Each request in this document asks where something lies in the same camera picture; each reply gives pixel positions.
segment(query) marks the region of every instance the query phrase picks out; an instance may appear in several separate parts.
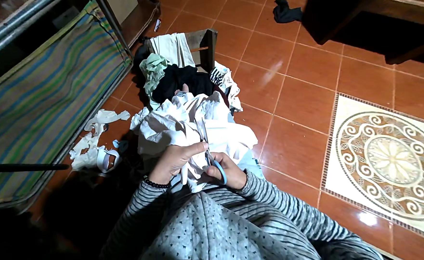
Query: blue scissors handle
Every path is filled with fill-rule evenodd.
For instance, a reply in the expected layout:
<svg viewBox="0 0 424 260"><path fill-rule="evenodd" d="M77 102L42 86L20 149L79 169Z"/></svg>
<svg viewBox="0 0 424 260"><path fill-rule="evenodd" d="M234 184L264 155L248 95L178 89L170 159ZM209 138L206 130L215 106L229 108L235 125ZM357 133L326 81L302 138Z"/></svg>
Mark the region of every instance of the blue scissors handle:
<svg viewBox="0 0 424 260"><path fill-rule="evenodd" d="M226 180L226 174L225 171L223 170L222 166L215 160L212 161L212 164L218 168L218 170L220 171L220 173L222 174L222 185L225 185L227 180Z"/></svg>

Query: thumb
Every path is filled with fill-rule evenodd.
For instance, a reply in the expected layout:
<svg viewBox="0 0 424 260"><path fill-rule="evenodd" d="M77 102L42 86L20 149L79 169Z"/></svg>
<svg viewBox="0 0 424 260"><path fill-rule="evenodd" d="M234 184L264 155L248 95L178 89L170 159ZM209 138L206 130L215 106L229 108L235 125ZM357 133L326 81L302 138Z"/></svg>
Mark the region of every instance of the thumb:
<svg viewBox="0 0 424 260"><path fill-rule="evenodd" d="M209 166L207 171L205 172L207 175L217 178L219 180L222 179L222 174L220 173L220 170L215 166Z"/></svg>
<svg viewBox="0 0 424 260"><path fill-rule="evenodd" d="M207 150L207 148L209 148L208 143L205 143L205 142L194 143L190 146L184 147L184 149L185 149L184 155L187 156L188 159L189 159L191 156L205 152Z"/></svg>

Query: beaded bracelet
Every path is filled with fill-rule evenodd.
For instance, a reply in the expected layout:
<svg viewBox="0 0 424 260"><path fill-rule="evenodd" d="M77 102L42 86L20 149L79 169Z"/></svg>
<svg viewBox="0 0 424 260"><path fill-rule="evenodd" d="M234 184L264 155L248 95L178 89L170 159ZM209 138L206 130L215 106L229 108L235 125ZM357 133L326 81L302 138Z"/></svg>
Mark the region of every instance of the beaded bracelet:
<svg viewBox="0 0 424 260"><path fill-rule="evenodd" d="M155 188L159 188L159 189L168 189L168 188L170 188L170 181L167 184L157 184L157 183L154 183L154 182L150 181L148 179L148 176L147 175L145 175L143 177L143 179L144 179L144 182L146 182L146 184L149 185L149 186L152 186L152 187L155 187Z"/></svg>

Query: striped mat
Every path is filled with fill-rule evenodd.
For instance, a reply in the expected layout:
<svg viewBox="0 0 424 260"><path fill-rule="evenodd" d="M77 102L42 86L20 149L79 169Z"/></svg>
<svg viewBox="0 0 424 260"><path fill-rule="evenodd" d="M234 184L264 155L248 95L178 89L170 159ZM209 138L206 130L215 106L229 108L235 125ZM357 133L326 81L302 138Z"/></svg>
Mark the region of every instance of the striped mat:
<svg viewBox="0 0 424 260"><path fill-rule="evenodd" d="M0 163L52 163L131 63L99 6L0 78ZM0 173L0 203L30 196L44 172Z"/></svg>

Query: light green cloth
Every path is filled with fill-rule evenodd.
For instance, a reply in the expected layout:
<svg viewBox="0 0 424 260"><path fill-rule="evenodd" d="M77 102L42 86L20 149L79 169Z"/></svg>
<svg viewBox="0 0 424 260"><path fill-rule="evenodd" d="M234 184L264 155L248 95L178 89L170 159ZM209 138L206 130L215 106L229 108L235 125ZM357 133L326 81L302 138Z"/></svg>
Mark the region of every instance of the light green cloth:
<svg viewBox="0 0 424 260"><path fill-rule="evenodd" d="M159 81L165 75L164 69L167 68L169 62L162 56L151 53L146 60L140 63L141 72L146 79L144 84L144 91L151 100L151 93L159 84Z"/></svg>

